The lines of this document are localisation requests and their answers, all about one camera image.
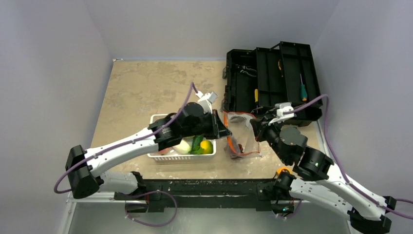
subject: yellow lemon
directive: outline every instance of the yellow lemon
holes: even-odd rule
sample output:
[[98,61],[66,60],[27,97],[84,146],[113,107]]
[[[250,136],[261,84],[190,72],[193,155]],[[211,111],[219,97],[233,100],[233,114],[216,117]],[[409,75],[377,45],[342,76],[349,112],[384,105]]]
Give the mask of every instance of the yellow lemon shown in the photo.
[[211,154],[214,151],[212,142],[210,142],[209,140],[201,141],[201,144],[199,146],[204,150],[204,152],[202,153],[203,155]]

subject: black toolbox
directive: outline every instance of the black toolbox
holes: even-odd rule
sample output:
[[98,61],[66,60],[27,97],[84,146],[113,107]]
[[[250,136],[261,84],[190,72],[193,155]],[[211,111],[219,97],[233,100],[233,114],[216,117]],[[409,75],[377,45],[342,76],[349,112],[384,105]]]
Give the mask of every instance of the black toolbox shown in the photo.
[[[302,101],[301,78],[308,98]],[[252,113],[257,118],[280,102],[303,105],[321,95],[310,45],[281,41],[272,48],[234,49],[226,54],[227,79],[222,109]],[[256,110],[254,92],[258,90]],[[287,124],[307,126],[321,115],[322,100],[297,112]]]

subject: clear plastic bag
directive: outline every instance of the clear plastic bag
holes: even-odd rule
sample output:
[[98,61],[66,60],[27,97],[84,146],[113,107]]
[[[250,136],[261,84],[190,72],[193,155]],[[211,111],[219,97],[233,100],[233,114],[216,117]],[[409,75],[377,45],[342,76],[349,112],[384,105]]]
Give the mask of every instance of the clear plastic bag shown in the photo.
[[232,132],[232,136],[226,138],[224,150],[231,159],[262,157],[249,122],[251,119],[255,119],[252,114],[224,112],[224,125]]

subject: basket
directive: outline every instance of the basket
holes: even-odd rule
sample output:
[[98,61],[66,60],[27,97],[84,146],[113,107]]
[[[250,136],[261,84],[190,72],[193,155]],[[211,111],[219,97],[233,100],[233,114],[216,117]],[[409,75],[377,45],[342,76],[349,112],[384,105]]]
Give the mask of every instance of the basket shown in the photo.
[[[150,117],[150,123],[153,123],[154,121],[157,121],[158,119],[164,118],[165,116],[167,115],[166,114],[153,115]],[[191,137],[185,138],[185,140],[188,142],[189,145],[192,145]],[[169,153],[166,153],[164,155],[160,155],[158,153],[150,153],[148,154],[148,157],[153,158],[156,161],[208,159],[208,158],[214,157],[214,155],[217,153],[216,140],[211,140],[211,142],[212,142],[213,151],[211,154],[208,154],[208,155],[180,155],[172,149]]]

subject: beige tabletop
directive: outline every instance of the beige tabletop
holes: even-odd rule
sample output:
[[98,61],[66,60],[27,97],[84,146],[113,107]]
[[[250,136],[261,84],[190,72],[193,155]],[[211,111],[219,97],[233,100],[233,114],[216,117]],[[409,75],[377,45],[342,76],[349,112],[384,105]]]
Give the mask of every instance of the beige tabletop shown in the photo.
[[[225,61],[116,61],[100,110],[92,147],[128,137],[149,124],[154,114],[176,112],[189,84],[218,95],[213,108],[219,110],[226,80]],[[197,101],[192,95],[189,101]],[[319,149],[313,124],[299,130],[308,145]],[[159,162],[147,155],[124,162],[111,171],[140,172],[144,178],[271,178],[282,163],[266,142],[262,157],[232,160],[224,153],[226,139],[217,140],[217,153],[208,160]]]

